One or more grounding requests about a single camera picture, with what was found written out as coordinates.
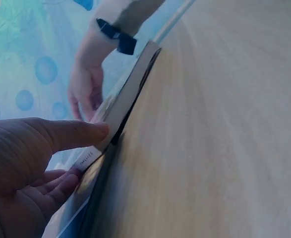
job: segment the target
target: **wrist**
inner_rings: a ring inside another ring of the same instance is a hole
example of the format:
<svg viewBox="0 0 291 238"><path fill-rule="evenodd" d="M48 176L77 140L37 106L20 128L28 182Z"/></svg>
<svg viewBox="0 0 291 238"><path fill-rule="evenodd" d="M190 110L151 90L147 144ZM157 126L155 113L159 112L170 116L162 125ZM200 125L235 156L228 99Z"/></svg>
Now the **wrist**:
<svg viewBox="0 0 291 238"><path fill-rule="evenodd" d="M117 45L118 40L109 39L93 20L77 52L76 63L86 69L100 66Z"/></svg>

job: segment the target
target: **finger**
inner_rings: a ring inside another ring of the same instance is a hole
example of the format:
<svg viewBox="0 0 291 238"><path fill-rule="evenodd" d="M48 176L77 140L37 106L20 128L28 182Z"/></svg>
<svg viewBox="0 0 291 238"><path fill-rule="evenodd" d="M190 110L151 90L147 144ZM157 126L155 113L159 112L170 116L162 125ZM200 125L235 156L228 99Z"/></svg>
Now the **finger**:
<svg viewBox="0 0 291 238"><path fill-rule="evenodd" d="M59 178L56 178L55 180L52 180L46 184L43 184L41 186L36 187L38 191L40 191L43 195L53 191L58 185L60 185L67 176L69 175L76 175L78 178L81 178L82 173L80 170L72 168L63 175L61 175Z"/></svg>
<svg viewBox="0 0 291 238"><path fill-rule="evenodd" d="M91 104L90 98L81 100L80 105L86 121L90 121L94 115L93 105Z"/></svg>
<svg viewBox="0 0 291 238"><path fill-rule="evenodd" d="M45 207L53 215L72 195L79 183L76 175L68 175L53 191L45 195Z"/></svg>
<svg viewBox="0 0 291 238"><path fill-rule="evenodd" d="M68 92L68 100L70 103L71 112L77 120L82 120L82 116L80 114L78 100L74 96L72 92Z"/></svg>
<svg viewBox="0 0 291 238"><path fill-rule="evenodd" d="M91 97L90 99L91 104L92 104L92 108L94 111L96 111L98 109L98 107L100 107L103 98L102 98L102 92L101 92L101 88L98 89Z"/></svg>
<svg viewBox="0 0 291 238"><path fill-rule="evenodd" d="M53 154L58 151L98 145L109 133L109 126L105 123L90 124L66 120L42 121L46 129L43 136L50 144Z"/></svg>
<svg viewBox="0 0 291 238"><path fill-rule="evenodd" d="M66 173L65 170L51 170L51 171L45 171L43 176L41 176L38 180L36 180L34 183L31 184L32 187L38 187L41 185L44 185L50 181L53 181L60 176L64 175Z"/></svg>

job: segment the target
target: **hand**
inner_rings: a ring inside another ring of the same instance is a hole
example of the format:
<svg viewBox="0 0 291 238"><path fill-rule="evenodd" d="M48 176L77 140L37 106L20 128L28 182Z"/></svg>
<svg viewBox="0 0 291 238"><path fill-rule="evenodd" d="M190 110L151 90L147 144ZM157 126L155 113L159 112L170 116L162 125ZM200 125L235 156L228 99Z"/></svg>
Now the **hand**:
<svg viewBox="0 0 291 238"><path fill-rule="evenodd" d="M68 88L68 99L76 119L83 120L79 104L86 121L90 121L94 112L102 103L103 69L100 65L86 69L76 63L73 67Z"/></svg>
<svg viewBox="0 0 291 238"><path fill-rule="evenodd" d="M45 171L57 151L96 145L104 124L43 119L0 120L0 225L7 238L41 237L73 193L80 172Z"/></svg>
<svg viewBox="0 0 291 238"><path fill-rule="evenodd" d="M101 64L116 47L117 40L109 40L93 21L79 46L68 87L68 99L76 119L83 119L79 105L86 121L90 121L102 103Z"/></svg>

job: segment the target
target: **light wood grain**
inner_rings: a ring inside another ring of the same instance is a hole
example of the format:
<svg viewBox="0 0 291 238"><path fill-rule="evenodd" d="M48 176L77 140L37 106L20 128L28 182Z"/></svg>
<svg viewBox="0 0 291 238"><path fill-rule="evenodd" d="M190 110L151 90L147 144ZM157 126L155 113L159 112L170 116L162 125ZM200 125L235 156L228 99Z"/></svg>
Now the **light wood grain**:
<svg viewBox="0 0 291 238"><path fill-rule="evenodd" d="M198 0L162 46L91 237L291 238L291 1Z"/></svg>

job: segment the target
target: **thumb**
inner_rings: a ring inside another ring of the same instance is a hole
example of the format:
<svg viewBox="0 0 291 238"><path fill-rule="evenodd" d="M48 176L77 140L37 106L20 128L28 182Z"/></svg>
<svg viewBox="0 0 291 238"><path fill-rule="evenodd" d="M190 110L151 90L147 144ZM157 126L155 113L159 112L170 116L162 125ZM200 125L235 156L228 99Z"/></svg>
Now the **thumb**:
<svg viewBox="0 0 291 238"><path fill-rule="evenodd" d="M105 123L91 124L83 121L45 122L47 141L53 153L78 147L98 145L109 134Z"/></svg>

